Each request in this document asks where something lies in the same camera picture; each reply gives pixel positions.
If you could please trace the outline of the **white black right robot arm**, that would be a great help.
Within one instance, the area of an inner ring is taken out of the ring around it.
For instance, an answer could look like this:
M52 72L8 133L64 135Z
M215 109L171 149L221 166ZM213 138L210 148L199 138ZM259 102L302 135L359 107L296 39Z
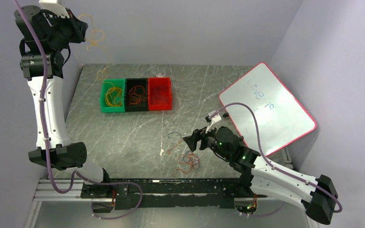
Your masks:
M342 212L333 181L326 175L314 177L277 164L246 146L242 136L228 127L207 131L196 129L183 138L189 149L210 149L241 174L237 189L240 195L252 193L276 198L302 209L306 215L324 225Z

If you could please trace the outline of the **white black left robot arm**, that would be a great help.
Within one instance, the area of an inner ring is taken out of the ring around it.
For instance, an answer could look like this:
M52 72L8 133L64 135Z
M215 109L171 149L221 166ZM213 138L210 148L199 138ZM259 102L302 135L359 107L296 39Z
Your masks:
M98 196L109 196L113 185L107 172L87 159L84 143L71 142L62 105L67 59L61 52L72 43L84 42L88 25L59 0L19 7L14 15L23 35L20 68L33 96L37 120L36 148L28 153L29 160L49 171L75 170L87 184L95 183L93 190Z

